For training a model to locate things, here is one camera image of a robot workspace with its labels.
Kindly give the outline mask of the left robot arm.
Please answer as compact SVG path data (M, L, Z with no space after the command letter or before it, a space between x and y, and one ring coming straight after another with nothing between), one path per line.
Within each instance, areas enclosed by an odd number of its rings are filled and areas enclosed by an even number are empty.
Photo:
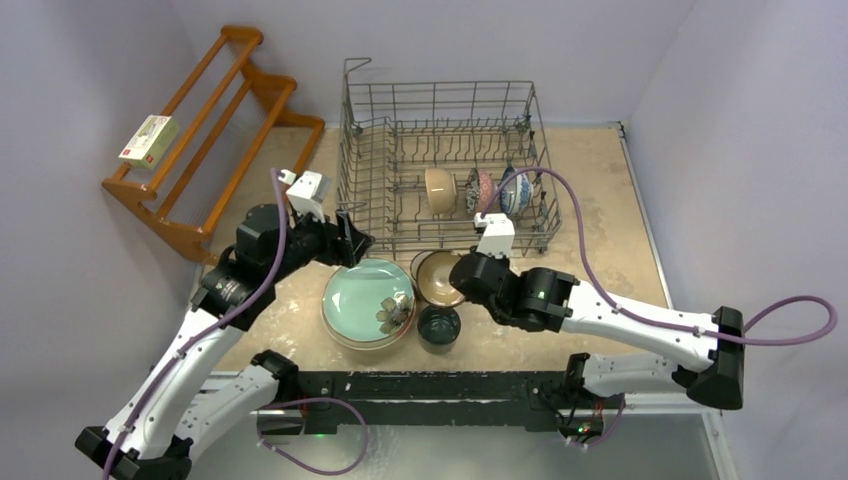
M329 402L301 382L293 361L272 350L256 354L205 402L194 399L275 300L277 282L313 261L354 267L373 243L344 210L334 219L308 213L290 220L275 204L251 208L234 244L200 280L175 339L142 387L106 425L84 428L77 450L106 479L185 479L201 453L249 412Z

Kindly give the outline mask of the blue white pattern bowl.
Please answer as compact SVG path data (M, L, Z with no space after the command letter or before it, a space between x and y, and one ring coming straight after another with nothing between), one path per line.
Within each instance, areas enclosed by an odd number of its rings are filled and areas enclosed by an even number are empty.
M510 218L518 217L531 203L533 184L527 173L519 174L513 181L506 182L516 169L508 166L501 178L503 189L499 195L501 211Z

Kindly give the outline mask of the teal floral plate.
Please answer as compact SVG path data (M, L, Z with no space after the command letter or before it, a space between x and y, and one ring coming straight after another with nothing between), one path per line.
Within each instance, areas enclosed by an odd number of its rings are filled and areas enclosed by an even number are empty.
M397 264L365 259L330 277L321 307L324 325L337 342L374 350L405 333L416 307L415 289Z

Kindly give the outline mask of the dark green mug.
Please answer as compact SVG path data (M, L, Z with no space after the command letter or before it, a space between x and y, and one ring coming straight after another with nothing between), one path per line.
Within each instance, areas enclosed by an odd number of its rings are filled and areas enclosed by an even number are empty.
M417 332L422 348L441 355L449 352L461 332L461 319L451 307L427 306L417 320Z

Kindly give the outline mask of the tan brown-rimmed bowl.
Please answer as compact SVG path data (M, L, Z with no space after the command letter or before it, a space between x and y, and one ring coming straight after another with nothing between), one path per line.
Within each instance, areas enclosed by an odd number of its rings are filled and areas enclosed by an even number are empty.
M427 303L440 307L456 307L465 297L449 283L449 274L461 254L450 250L431 250L420 266L415 287Z

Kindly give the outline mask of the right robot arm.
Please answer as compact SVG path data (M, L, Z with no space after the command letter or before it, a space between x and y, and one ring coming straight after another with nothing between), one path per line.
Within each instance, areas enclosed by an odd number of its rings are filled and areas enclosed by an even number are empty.
M737 309L672 310L601 294L590 282L549 268L516 274L508 259L481 253L461 256L449 282L499 325L591 335L639 348L620 357L572 355L561 392L573 406L626 392L683 392L710 408L743 406L745 348L738 342L743 316Z

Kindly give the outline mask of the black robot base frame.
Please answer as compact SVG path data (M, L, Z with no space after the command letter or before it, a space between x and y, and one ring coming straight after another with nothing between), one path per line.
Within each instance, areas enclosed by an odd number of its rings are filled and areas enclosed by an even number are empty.
M620 394L598 396L579 379L585 355L564 371L306 371L266 350L271 398L262 409L292 410L307 434L342 425L522 427L565 437L597 436L616 417Z

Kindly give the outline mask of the brown floral pattern bowl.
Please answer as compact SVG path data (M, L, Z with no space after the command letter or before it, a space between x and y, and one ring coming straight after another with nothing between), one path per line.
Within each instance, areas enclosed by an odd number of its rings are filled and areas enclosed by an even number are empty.
M495 189L495 183L489 172L480 168L472 168L465 182L467 212L471 216L479 213L491 201Z

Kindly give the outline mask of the white ribbed mug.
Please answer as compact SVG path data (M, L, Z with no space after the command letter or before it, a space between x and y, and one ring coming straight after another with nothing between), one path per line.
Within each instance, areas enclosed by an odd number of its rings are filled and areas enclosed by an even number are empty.
M423 263L424 260L427 259L427 257L431 253L432 253L431 250L420 251L410 261L410 266L409 266L410 276L411 276L411 279L414 283L418 282L418 272L419 272L421 264Z

